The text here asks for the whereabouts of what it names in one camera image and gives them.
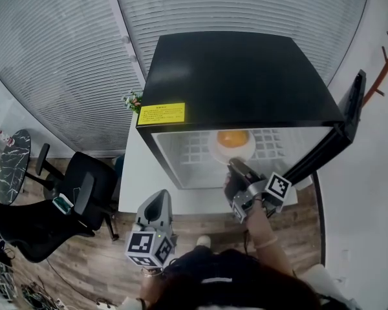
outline person's right hand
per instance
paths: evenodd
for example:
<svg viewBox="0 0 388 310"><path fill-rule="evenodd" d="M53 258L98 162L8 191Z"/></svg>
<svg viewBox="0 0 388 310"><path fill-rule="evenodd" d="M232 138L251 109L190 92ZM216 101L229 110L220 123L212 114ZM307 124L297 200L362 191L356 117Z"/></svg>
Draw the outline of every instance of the person's right hand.
<svg viewBox="0 0 388 310"><path fill-rule="evenodd" d="M275 234L261 205L261 200L255 200L248 213L246 226L255 246L264 244L275 238Z"/></svg>

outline white desk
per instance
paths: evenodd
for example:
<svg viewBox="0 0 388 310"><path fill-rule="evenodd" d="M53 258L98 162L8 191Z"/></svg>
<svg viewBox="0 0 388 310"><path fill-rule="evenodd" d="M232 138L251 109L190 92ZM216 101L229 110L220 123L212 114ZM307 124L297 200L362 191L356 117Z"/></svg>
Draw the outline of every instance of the white desk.
<svg viewBox="0 0 388 310"><path fill-rule="evenodd" d="M135 128L134 114L129 129L120 191L119 211L137 212L148 197L161 189L171 195L173 214L216 214L231 212L222 189L180 190L169 179ZM285 205L297 203L295 188Z"/></svg>

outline tangled wires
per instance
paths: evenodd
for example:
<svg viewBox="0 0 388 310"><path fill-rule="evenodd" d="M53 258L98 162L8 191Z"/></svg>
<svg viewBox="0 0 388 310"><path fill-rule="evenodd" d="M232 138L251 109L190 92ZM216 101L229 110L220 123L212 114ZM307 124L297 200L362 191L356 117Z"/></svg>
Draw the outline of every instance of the tangled wires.
<svg viewBox="0 0 388 310"><path fill-rule="evenodd" d="M59 308L53 299L37 283L22 285L21 292L26 303L33 309L58 310Z"/></svg>

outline white wall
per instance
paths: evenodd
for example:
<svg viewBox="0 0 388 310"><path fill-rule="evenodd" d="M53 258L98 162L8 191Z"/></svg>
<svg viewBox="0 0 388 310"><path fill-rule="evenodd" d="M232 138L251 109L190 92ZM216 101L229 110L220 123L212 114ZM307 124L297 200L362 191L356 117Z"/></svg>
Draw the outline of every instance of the white wall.
<svg viewBox="0 0 388 310"><path fill-rule="evenodd" d="M388 51L388 0L369 0L360 28L329 89L339 101L360 68L367 89ZM346 277L344 294L369 309L388 308L388 76L361 115L353 145L319 172L325 208L326 265Z"/></svg>
<svg viewBox="0 0 388 310"><path fill-rule="evenodd" d="M32 138L31 156L39 156L41 146L50 144L49 157L71 157L74 151L50 133L7 90L0 81L0 130L8 135L27 129Z"/></svg>

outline yellow sticker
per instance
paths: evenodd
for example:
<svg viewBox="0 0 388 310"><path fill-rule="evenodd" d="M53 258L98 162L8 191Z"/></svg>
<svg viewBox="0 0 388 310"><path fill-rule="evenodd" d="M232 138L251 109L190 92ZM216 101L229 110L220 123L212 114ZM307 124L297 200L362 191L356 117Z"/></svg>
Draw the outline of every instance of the yellow sticker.
<svg viewBox="0 0 388 310"><path fill-rule="evenodd" d="M184 121L186 104L144 106L140 111L138 125L178 123Z"/></svg>

